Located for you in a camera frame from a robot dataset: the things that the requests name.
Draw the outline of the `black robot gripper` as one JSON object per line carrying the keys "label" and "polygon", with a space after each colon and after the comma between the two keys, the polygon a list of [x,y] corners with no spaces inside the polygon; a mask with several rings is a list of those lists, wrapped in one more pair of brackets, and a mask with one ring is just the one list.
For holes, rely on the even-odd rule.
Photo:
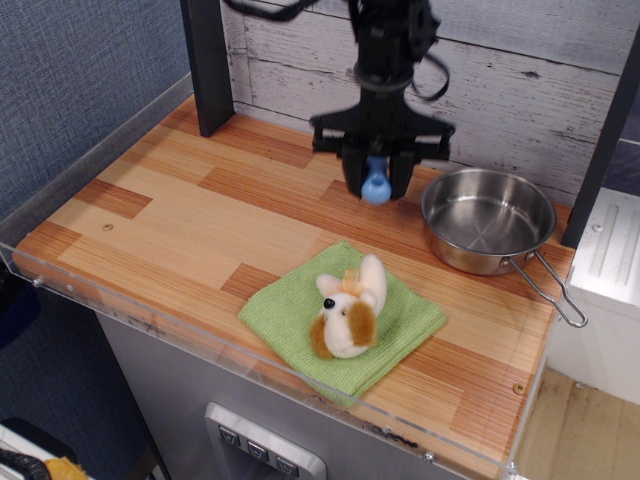
{"label": "black robot gripper", "polygon": [[450,158],[455,127],[420,114],[405,102],[404,92],[361,89],[359,102],[342,111],[316,115],[312,145],[316,152],[334,152],[350,193],[361,197],[368,155],[389,157],[391,199],[405,196],[416,160]]}

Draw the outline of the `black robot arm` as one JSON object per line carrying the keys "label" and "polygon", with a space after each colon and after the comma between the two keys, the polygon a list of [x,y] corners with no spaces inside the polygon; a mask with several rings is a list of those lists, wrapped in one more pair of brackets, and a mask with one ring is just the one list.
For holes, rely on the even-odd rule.
{"label": "black robot arm", "polygon": [[446,160],[452,124],[412,110],[404,99],[414,67],[430,54],[439,22],[426,1],[352,1],[358,45],[353,73],[358,104],[311,118],[313,148],[342,161],[349,191],[373,205],[403,197],[413,168],[423,159]]}

